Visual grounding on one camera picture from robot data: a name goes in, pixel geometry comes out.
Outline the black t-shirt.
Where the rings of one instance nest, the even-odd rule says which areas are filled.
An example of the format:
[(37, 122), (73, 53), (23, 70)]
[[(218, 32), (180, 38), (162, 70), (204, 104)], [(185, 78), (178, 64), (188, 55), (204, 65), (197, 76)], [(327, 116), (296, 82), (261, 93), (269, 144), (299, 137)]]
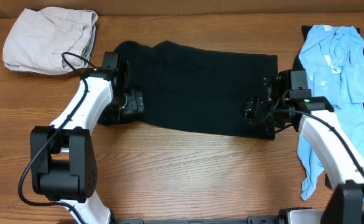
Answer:
[(276, 77), (275, 55), (195, 49), (165, 41), (154, 47), (133, 41), (115, 48), (127, 61), (127, 90), (142, 93), (144, 111), (119, 116), (107, 109), (99, 123), (133, 121), (197, 133), (274, 139), (274, 126), (250, 119), (247, 101), (268, 102), (265, 83)]

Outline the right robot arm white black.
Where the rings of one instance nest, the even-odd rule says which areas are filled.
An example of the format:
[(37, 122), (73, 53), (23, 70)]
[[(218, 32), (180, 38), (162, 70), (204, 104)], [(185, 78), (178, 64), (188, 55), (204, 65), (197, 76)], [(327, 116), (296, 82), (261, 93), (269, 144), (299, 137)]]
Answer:
[(271, 134), (292, 126), (315, 151), (332, 186), (324, 210), (286, 208), (271, 223), (364, 223), (364, 158), (357, 152), (324, 96), (313, 97), (303, 70), (286, 70), (263, 80), (264, 90), (249, 96), (241, 113), (253, 127)]

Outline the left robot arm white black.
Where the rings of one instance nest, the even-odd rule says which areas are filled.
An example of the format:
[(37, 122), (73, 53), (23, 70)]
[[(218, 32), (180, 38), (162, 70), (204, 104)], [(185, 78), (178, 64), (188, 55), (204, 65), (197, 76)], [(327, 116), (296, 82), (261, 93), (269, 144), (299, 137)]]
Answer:
[(30, 162), (18, 186), (20, 199), (28, 173), (32, 188), (47, 202), (38, 207), (62, 206), (76, 223), (114, 223), (113, 212), (96, 192), (98, 169), (91, 140), (97, 124), (126, 124), (142, 118), (140, 91), (128, 87), (130, 65), (115, 52), (105, 52), (101, 66), (92, 63), (80, 75), (80, 86), (63, 113), (48, 126), (30, 134)]

